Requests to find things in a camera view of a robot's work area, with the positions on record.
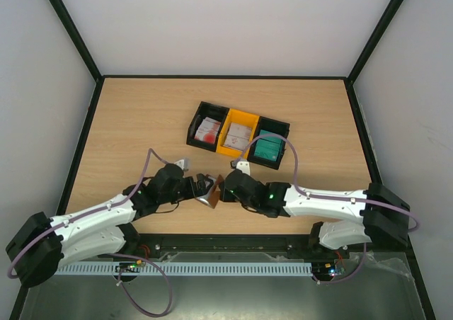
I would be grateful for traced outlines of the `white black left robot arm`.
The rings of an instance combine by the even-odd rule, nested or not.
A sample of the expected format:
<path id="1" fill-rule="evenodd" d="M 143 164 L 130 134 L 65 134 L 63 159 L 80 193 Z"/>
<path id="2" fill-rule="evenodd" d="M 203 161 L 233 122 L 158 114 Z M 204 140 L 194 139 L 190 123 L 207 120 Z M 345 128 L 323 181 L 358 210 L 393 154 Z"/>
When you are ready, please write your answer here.
<path id="1" fill-rule="evenodd" d="M 218 180 L 201 173 L 186 176 L 178 165 L 166 164 L 154 176 L 142 176 L 113 198 L 85 210 L 54 217 L 35 213 L 6 246 L 11 261 L 7 275 L 31 288 L 70 263 L 131 253 L 139 238 L 133 221 L 157 213 L 166 204 L 207 203 Z"/>

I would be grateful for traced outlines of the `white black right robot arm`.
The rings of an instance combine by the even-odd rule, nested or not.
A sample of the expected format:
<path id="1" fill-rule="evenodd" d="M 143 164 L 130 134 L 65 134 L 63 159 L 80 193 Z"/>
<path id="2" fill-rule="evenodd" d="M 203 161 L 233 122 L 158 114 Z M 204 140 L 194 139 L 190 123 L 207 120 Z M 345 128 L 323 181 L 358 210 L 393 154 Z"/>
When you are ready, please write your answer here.
<path id="1" fill-rule="evenodd" d="M 224 202 L 277 217 L 322 217 L 311 228 L 309 250 L 319 258 L 344 246 L 373 244 L 385 249 L 408 245 L 410 207 L 378 183 L 365 190 L 312 190 L 284 182 L 261 183 L 236 168 L 220 185 Z"/>

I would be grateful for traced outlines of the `brown leather card holder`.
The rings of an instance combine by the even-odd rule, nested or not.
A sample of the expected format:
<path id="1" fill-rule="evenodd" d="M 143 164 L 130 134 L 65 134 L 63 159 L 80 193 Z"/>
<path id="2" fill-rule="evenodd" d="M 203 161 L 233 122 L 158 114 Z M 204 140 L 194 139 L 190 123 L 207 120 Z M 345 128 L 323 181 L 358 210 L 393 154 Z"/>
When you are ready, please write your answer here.
<path id="1" fill-rule="evenodd" d="M 203 178 L 197 182 L 199 192 L 195 199 L 203 205 L 214 209 L 220 200 L 221 191 L 219 186 L 223 181 L 224 179 L 221 175 L 217 177 L 203 175 Z"/>

